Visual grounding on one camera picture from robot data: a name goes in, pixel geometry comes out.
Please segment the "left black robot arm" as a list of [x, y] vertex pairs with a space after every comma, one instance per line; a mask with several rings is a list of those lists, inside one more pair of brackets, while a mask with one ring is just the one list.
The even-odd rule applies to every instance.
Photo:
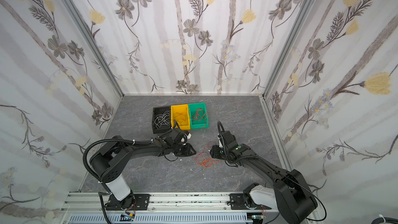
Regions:
[[98, 196], [106, 223], [111, 221], [106, 214], [103, 196], [120, 210], [130, 210], [137, 200], [125, 181], [122, 172], [128, 162], [140, 157], [166, 157], [172, 153], [176, 158], [191, 157], [197, 152], [188, 143], [191, 134], [182, 130], [178, 123], [164, 134], [146, 141], [127, 140], [121, 136], [102, 139], [90, 144], [83, 153], [85, 169], [104, 187]]

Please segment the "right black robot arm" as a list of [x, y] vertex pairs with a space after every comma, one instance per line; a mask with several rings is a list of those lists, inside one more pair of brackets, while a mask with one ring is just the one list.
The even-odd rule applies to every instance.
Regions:
[[260, 157], [248, 145], [238, 144], [236, 137], [225, 130], [220, 121], [217, 122], [217, 129], [220, 145], [211, 148], [211, 157], [225, 161], [230, 167], [250, 169], [271, 186], [271, 189], [258, 183], [248, 186], [242, 196], [245, 207], [255, 209], [257, 206], [266, 206], [276, 209], [289, 224], [300, 224], [304, 220], [322, 222], [326, 219], [327, 212], [321, 219], [309, 218], [319, 204], [324, 210], [326, 208], [311, 192], [299, 171], [282, 169]]

